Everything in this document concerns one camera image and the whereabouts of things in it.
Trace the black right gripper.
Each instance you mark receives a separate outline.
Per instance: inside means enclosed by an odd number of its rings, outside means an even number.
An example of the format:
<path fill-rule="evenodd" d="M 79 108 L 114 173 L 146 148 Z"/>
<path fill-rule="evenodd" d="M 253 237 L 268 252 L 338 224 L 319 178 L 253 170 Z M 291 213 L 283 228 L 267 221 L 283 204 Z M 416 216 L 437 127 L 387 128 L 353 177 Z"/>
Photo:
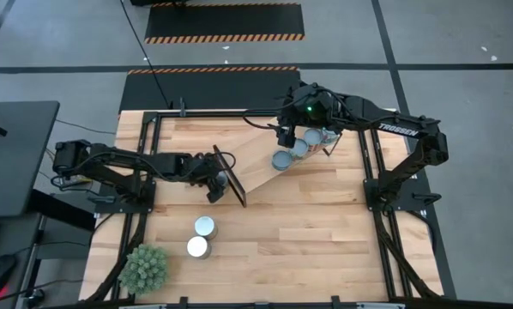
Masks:
<path fill-rule="evenodd" d="M 276 132 L 278 144 L 282 147 L 293 147 L 296 141 L 295 126 L 307 126 L 309 123 L 307 105 L 305 103 L 290 102 L 284 104 L 277 116 L 279 126 L 288 127 L 288 130 L 279 128 Z"/>

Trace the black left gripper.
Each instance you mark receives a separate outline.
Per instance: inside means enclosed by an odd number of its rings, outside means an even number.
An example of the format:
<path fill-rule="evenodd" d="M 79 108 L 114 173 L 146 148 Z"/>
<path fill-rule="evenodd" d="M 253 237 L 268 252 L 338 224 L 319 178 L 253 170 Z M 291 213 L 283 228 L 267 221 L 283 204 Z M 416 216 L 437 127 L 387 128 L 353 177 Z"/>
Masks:
<path fill-rule="evenodd" d="M 220 172 L 220 163 L 212 153 L 197 153 L 189 163 L 187 181 L 191 185 L 206 185 L 209 179 L 215 179 Z M 207 194 L 210 203 L 216 203 L 224 196 L 225 186 L 218 183 L 209 185 Z"/>

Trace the watermelon label can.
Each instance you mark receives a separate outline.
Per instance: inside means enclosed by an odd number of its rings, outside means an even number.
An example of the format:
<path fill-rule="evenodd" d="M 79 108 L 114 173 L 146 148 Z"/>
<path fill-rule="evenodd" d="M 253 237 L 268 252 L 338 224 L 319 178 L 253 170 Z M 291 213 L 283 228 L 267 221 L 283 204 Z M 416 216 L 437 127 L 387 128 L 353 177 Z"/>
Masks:
<path fill-rule="evenodd" d="M 289 149 L 289 153 L 295 161 L 303 160 L 309 152 L 309 145 L 304 139 L 296 138 L 294 145 Z"/>

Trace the red tomatoes label can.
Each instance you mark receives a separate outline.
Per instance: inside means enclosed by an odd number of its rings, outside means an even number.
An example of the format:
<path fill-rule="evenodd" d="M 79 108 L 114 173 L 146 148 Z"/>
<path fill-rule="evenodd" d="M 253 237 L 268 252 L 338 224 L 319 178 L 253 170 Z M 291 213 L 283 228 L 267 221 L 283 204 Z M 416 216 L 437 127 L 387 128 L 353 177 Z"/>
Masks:
<path fill-rule="evenodd" d="M 317 151 L 321 145 L 323 140 L 322 132 L 318 129 L 307 129 L 303 135 L 303 139 L 308 146 L 309 152 Z"/>

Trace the teal tuna fish can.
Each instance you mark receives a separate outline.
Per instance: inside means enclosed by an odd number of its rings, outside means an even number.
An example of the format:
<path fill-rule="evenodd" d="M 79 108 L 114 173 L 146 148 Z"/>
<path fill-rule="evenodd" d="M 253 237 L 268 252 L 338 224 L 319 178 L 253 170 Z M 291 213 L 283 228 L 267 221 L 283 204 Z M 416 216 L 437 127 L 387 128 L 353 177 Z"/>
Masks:
<path fill-rule="evenodd" d="M 293 158 L 288 151 L 278 150 L 274 152 L 271 160 L 272 167 L 277 171 L 286 171 L 293 163 Z"/>

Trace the oranges label can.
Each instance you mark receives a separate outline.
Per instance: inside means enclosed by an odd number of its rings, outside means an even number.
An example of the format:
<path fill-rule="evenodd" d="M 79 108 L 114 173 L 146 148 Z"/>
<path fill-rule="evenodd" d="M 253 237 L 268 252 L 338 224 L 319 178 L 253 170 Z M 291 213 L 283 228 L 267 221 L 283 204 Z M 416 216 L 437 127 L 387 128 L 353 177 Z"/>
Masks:
<path fill-rule="evenodd" d="M 195 232 L 197 235 L 211 240 L 218 233 L 218 227 L 213 218 L 210 216 L 200 216 L 194 223 Z"/>

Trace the teal white label can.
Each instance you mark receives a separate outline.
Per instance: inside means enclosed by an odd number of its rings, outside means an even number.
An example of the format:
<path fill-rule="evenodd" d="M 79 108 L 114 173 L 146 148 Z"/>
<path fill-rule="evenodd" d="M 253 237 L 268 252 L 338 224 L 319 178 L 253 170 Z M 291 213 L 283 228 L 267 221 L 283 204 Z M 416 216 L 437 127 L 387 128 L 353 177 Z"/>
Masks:
<path fill-rule="evenodd" d="M 330 144 L 335 143 L 340 136 L 336 132 L 334 132 L 332 130 L 326 130 L 325 128 L 323 128 L 321 130 L 321 132 L 322 132 L 322 144 L 323 145 L 330 145 Z"/>

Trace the blue green label can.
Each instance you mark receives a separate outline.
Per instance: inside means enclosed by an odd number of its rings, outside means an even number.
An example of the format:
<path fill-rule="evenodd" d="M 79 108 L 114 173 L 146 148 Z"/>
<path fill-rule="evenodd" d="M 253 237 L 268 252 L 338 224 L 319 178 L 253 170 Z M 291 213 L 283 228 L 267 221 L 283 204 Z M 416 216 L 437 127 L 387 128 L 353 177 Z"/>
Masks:
<path fill-rule="evenodd" d="M 186 249 L 193 258 L 205 259 L 211 253 L 211 245 L 202 236 L 194 236 L 187 242 Z"/>

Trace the black hazard-striped floor mat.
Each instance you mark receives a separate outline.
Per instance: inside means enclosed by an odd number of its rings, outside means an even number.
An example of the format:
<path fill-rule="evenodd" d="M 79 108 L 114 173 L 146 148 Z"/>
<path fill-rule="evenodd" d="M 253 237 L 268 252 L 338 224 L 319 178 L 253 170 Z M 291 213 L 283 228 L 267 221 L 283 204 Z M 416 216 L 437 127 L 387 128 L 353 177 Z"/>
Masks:
<path fill-rule="evenodd" d="M 130 70 L 119 110 L 275 108 L 299 81 L 295 66 Z"/>
<path fill-rule="evenodd" d="M 144 42 L 202 44 L 305 38 L 299 3 L 157 3 Z"/>

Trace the green artificial plant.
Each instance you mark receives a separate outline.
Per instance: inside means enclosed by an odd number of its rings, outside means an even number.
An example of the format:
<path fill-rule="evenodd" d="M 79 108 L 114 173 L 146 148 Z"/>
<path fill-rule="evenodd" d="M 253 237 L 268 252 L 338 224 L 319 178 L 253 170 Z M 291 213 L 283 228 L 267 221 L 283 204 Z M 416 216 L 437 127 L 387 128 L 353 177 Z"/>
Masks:
<path fill-rule="evenodd" d="M 129 295 L 144 295 L 160 289 L 167 279 L 167 255 L 161 248 L 141 244 L 127 255 L 119 274 L 120 286 Z"/>

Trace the black desk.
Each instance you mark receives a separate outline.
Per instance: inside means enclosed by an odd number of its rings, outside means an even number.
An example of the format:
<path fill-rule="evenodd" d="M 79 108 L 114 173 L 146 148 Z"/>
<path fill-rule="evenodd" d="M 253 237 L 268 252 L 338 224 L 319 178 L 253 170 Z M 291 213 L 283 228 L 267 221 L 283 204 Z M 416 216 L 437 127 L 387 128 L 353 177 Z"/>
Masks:
<path fill-rule="evenodd" d="M 56 101 L 0 102 L 0 217 L 27 211 L 55 123 Z"/>

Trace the wooden shelf with black frame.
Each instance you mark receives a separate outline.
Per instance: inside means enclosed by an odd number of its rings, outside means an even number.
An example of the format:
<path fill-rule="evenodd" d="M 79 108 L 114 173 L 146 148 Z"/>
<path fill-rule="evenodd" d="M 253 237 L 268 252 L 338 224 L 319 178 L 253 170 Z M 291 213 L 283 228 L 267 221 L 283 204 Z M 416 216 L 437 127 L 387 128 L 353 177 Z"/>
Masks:
<path fill-rule="evenodd" d="M 295 127 L 295 136 L 299 139 L 303 139 L 305 131 L 311 128 L 307 126 Z M 303 160 L 293 160 L 292 165 L 286 171 L 320 152 L 327 156 L 332 155 L 342 137 L 342 134 L 339 135 L 335 143 L 330 145 L 322 144 L 317 151 L 308 152 L 308 155 Z M 275 131 L 250 127 L 247 131 L 234 137 L 229 142 L 215 144 L 213 149 L 219 156 L 219 162 L 226 169 L 229 184 L 235 196 L 243 207 L 247 207 L 248 193 L 286 172 L 275 170 L 271 165 L 271 160 L 274 152 L 278 150 L 289 152 L 290 147 L 282 147 L 278 144 Z"/>

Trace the black metal table frame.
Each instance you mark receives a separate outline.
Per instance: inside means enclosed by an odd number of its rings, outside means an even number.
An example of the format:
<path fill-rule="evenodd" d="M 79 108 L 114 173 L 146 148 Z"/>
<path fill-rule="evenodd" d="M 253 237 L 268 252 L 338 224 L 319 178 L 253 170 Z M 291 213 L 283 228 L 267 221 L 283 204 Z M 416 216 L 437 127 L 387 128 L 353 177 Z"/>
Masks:
<path fill-rule="evenodd" d="M 207 152 L 269 117 L 246 124 L 233 110 L 166 115 L 144 124 L 143 112 L 123 112 L 117 147 L 160 152 Z M 318 153 L 247 194 L 243 207 L 228 192 L 209 203 L 207 189 L 159 181 L 143 239 L 163 248 L 165 285 L 142 303 L 317 303 L 383 301 L 415 294 L 376 233 L 380 213 L 365 204 L 363 182 L 392 168 L 407 154 L 401 136 L 383 132 L 343 134 L 330 156 Z M 191 257 L 187 242 L 200 216 L 214 219 L 205 259 Z"/>

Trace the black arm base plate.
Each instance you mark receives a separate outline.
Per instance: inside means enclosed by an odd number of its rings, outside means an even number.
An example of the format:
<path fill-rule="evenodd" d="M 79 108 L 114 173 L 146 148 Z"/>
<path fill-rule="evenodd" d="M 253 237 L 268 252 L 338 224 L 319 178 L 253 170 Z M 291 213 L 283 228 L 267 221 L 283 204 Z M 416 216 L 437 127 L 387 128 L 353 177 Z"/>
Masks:
<path fill-rule="evenodd" d="M 109 185 L 102 185 L 99 194 L 94 197 L 94 212 L 101 214 L 149 214 L 154 209 L 156 182 L 143 181 L 142 196 L 128 197 L 126 193 L 120 194 Z"/>
<path fill-rule="evenodd" d="M 392 202 L 384 202 L 378 197 L 378 181 L 365 179 L 363 182 L 367 208 L 371 211 L 421 211 L 442 198 L 431 193 L 429 187 L 418 179 L 409 179 L 401 186 L 399 197 Z"/>

